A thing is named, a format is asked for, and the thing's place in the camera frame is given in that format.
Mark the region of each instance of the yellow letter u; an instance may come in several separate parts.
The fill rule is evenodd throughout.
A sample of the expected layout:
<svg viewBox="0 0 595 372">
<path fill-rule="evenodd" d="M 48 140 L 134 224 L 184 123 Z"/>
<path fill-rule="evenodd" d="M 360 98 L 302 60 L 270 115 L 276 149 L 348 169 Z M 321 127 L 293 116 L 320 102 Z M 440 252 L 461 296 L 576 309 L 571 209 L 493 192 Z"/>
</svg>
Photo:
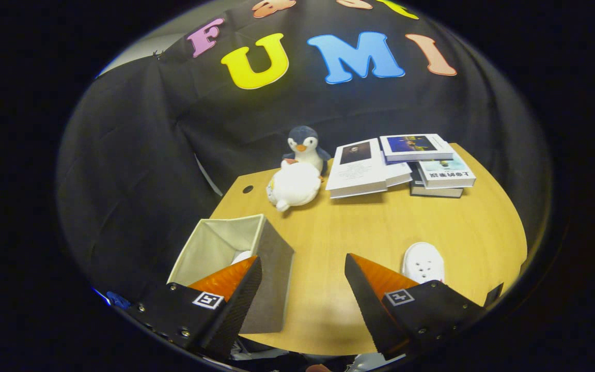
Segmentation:
<svg viewBox="0 0 595 372">
<path fill-rule="evenodd" d="M 254 72 L 246 55 L 249 48 L 244 46 L 222 58 L 222 64 L 229 68 L 233 83 L 242 89 L 257 89 L 263 85 L 274 83 L 288 70 L 288 56 L 284 52 L 279 39 L 283 34 L 267 35 L 258 39 L 256 45 L 264 47 L 270 57 L 270 67 L 263 72 Z"/>
</svg>

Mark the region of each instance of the white stuffed toy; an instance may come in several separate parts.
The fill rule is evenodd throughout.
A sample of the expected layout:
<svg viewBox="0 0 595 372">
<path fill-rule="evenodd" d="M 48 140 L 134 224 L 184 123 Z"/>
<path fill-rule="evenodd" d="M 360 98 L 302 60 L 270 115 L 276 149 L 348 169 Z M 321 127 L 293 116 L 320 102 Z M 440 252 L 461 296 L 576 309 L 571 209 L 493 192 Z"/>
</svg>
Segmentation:
<svg viewBox="0 0 595 372">
<path fill-rule="evenodd" d="M 281 169 L 272 176 L 266 191 L 268 200 L 284 212 L 288 207 L 312 201 L 321 188 L 321 172 L 306 162 L 281 162 Z"/>
</svg>

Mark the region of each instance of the foam letter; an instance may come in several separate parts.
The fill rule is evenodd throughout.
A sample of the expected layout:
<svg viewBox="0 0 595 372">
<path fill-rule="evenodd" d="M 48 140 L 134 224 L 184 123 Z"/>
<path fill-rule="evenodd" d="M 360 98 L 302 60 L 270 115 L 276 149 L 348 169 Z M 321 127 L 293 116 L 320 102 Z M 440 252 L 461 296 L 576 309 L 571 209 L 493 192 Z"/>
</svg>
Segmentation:
<svg viewBox="0 0 595 372">
<path fill-rule="evenodd" d="M 387 5 L 387 7 L 389 7 L 391 10 L 394 10 L 394 12 L 397 12 L 400 15 L 406 16 L 411 19 L 419 19 L 418 16 L 406 12 L 406 10 L 408 10 L 408 9 L 406 7 L 404 7 L 403 5 L 398 5 L 398 4 L 392 3 L 389 0 L 376 0 L 376 2 L 385 3 L 385 5 Z"/>
<path fill-rule="evenodd" d="M 222 58 L 222 64 L 229 68 L 234 84 L 242 89 L 257 89 L 263 85 L 274 83 L 288 70 L 288 56 L 284 52 L 279 39 L 283 34 L 267 35 L 258 39 L 256 45 L 264 47 L 270 57 L 270 67 L 263 72 L 254 72 L 249 65 L 246 54 L 249 48 L 244 46 L 236 49 Z"/>
<path fill-rule="evenodd" d="M 428 59 L 428 71 L 436 73 L 438 75 L 454 76 L 456 70 L 452 66 L 449 66 L 447 61 L 442 56 L 442 53 L 435 46 L 435 40 L 423 35 L 407 34 L 410 40 L 413 40 Z"/>
<path fill-rule="evenodd" d="M 194 47 L 194 54 L 192 57 L 196 57 L 215 46 L 216 42 L 208 40 L 208 38 L 216 38 L 217 35 L 220 34 L 220 29 L 217 28 L 217 25 L 222 23 L 224 23 L 224 19 L 215 19 L 215 21 L 206 24 L 206 26 L 199 28 L 195 33 L 187 36 L 187 40 L 191 41 L 192 46 Z"/>
<path fill-rule="evenodd" d="M 254 18 L 263 18 L 273 14 L 277 10 L 283 10 L 295 5 L 295 0 L 263 0 L 254 5 Z"/>
<path fill-rule="evenodd" d="M 362 2 L 362 0 L 337 0 L 337 2 L 345 7 L 357 9 L 373 9 L 371 4 Z"/>
<path fill-rule="evenodd" d="M 329 72 L 325 81 L 328 84 L 338 84 L 352 80 L 352 74 L 344 70 L 342 62 L 346 62 L 362 78 L 368 75 L 371 59 L 375 66 L 371 73 L 379 78 L 399 78 L 405 75 L 405 71 L 396 64 L 386 39 L 387 36 L 381 33 L 361 33 L 357 49 L 334 35 L 315 36 L 307 40 L 307 44 L 314 45 L 323 54 Z"/>
</svg>

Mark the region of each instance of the penguin plush toy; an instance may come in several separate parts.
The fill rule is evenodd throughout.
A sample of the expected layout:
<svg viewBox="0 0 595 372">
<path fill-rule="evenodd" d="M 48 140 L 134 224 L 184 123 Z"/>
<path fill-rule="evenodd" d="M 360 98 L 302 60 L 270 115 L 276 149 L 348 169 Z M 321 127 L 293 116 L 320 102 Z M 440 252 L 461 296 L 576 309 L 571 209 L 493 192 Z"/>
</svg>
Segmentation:
<svg viewBox="0 0 595 372">
<path fill-rule="evenodd" d="M 288 133 L 288 146 L 293 153 L 284 155 L 284 159 L 295 159 L 300 163 L 309 163 L 323 176 L 327 171 L 327 161 L 332 156 L 318 147 L 318 134 L 307 125 L 300 125 Z"/>
</svg>

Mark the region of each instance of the stuffed animal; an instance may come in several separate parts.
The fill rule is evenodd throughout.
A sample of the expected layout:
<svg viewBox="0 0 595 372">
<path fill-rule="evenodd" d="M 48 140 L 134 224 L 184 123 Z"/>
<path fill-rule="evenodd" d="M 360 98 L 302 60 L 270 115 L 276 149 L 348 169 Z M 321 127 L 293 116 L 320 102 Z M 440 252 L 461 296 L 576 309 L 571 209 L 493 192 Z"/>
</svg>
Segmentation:
<svg viewBox="0 0 595 372">
<path fill-rule="evenodd" d="M 307 125 L 300 125 L 288 133 L 288 146 L 293 153 L 284 155 L 284 159 L 295 159 L 298 162 L 309 163 L 324 175 L 327 171 L 327 161 L 332 159 L 327 151 L 318 147 L 318 134 Z"/>
<path fill-rule="evenodd" d="M 281 162 L 266 187 L 268 200 L 279 212 L 312 201 L 321 188 L 320 172 L 307 162 Z"/>
</svg>

